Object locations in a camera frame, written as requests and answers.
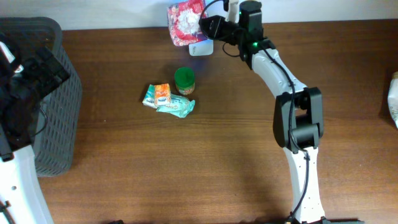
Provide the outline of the red purple snack packet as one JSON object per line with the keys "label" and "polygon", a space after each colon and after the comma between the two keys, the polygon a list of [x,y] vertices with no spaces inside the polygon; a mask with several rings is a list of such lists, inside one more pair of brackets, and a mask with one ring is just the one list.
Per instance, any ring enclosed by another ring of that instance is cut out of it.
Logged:
{"label": "red purple snack packet", "polygon": [[175,46],[182,47],[206,40],[199,25],[204,8],[204,0],[179,2],[167,8],[169,33]]}

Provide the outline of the green lid jar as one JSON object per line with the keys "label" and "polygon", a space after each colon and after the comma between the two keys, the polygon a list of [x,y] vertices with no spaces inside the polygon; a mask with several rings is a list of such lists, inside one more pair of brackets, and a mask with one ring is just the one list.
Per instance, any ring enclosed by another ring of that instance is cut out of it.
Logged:
{"label": "green lid jar", "polygon": [[174,74],[175,86],[182,95],[189,95],[195,89],[195,74],[189,67],[178,68]]}

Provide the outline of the orange tissue pack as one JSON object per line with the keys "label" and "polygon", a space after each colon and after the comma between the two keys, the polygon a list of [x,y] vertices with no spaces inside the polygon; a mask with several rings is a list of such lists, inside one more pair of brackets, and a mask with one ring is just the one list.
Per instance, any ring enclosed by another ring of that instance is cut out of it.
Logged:
{"label": "orange tissue pack", "polygon": [[171,104],[171,91],[168,83],[155,85],[154,86],[155,102],[156,107],[165,106]]}

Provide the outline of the teal wipes packet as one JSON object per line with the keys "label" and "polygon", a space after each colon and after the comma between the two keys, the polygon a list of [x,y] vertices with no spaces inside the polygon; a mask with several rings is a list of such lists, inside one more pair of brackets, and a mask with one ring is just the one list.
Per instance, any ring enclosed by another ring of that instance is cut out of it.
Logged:
{"label": "teal wipes packet", "polygon": [[184,96],[171,94],[171,103],[158,107],[156,112],[169,113],[178,118],[185,118],[193,111],[194,107],[195,100],[189,100]]}

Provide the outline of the teal tissue pack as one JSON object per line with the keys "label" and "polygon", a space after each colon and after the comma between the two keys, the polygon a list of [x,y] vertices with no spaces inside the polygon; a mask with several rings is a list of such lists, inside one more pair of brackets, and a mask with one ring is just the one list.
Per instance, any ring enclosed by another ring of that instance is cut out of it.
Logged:
{"label": "teal tissue pack", "polygon": [[142,104],[144,106],[148,106],[153,109],[157,109],[157,106],[155,105],[155,86],[154,85],[149,85],[146,95],[144,96],[144,99],[142,101]]}

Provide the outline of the white bamboo print tube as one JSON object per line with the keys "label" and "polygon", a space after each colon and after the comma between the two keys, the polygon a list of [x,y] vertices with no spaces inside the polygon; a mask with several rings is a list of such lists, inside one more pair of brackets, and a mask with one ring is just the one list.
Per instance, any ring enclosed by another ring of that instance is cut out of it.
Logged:
{"label": "white bamboo print tube", "polygon": [[389,92],[387,96],[387,103],[389,107],[389,112],[391,114],[391,118],[395,124],[398,126],[397,119],[397,109],[398,109],[398,73],[394,72],[392,74],[392,80],[389,86]]}

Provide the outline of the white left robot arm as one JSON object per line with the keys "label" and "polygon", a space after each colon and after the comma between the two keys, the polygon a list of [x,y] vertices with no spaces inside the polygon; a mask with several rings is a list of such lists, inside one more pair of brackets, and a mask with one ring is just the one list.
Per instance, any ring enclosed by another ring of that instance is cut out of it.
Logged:
{"label": "white left robot arm", "polygon": [[48,48],[23,60],[19,46],[1,36],[1,223],[53,223],[29,126],[39,103],[69,78]]}

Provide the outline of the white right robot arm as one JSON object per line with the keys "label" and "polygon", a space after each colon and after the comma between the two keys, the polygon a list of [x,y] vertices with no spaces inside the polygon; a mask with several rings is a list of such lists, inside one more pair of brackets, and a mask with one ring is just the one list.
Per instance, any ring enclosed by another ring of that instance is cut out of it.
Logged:
{"label": "white right robot arm", "polygon": [[205,37],[237,46],[239,58],[263,79],[275,98],[273,133],[288,160],[294,196],[285,222],[326,223],[317,173],[322,94],[300,82],[284,65],[275,45],[264,36],[261,7],[259,1],[243,1],[237,22],[201,14],[198,24]]}

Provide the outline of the white barcode scanner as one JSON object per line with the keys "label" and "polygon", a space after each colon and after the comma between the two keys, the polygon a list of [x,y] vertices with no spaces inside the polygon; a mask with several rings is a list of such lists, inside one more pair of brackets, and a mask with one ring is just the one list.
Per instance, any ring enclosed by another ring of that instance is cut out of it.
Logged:
{"label": "white barcode scanner", "polygon": [[213,40],[204,40],[188,46],[189,54],[193,57],[211,55],[214,51]]}

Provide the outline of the grey plastic mesh basket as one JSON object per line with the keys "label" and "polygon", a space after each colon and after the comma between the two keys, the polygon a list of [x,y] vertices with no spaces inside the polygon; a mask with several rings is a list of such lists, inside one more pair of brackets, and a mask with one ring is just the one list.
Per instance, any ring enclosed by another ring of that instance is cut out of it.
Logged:
{"label": "grey plastic mesh basket", "polygon": [[82,96],[80,77],[62,45],[62,29],[48,17],[2,17],[1,34],[16,43],[23,60],[39,60],[35,51],[46,46],[70,74],[39,103],[29,126],[37,175],[62,175],[72,165]]}

